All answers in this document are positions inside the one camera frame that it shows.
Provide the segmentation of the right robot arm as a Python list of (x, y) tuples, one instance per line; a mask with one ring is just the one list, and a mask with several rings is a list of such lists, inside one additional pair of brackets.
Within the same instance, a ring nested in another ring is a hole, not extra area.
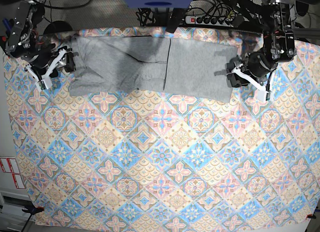
[(45, 3), (50, 0), (0, 0), (1, 6), (13, 6), (14, 15), (3, 19), (6, 35), (1, 36), (0, 46), (11, 58), (20, 58), (28, 64), (25, 71), (41, 78), (53, 65), (48, 74), (50, 78), (58, 76), (58, 69), (73, 72), (75, 63), (72, 50), (63, 46), (54, 50), (54, 43), (48, 44), (38, 35), (37, 25), (45, 18)]

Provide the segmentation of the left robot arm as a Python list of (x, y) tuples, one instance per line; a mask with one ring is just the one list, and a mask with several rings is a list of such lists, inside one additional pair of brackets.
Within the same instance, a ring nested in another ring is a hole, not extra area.
[(233, 60), (233, 69), (227, 79), (234, 88), (252, 84), (264, 90), (264, 82), (267, 82), (266, 89), (269, 90), (278, 63), (290, 62), (296, 55), (289, 5), (280, 2), (262, 5), (256, 15), (263, 30), (263, 47), (243, 59)]

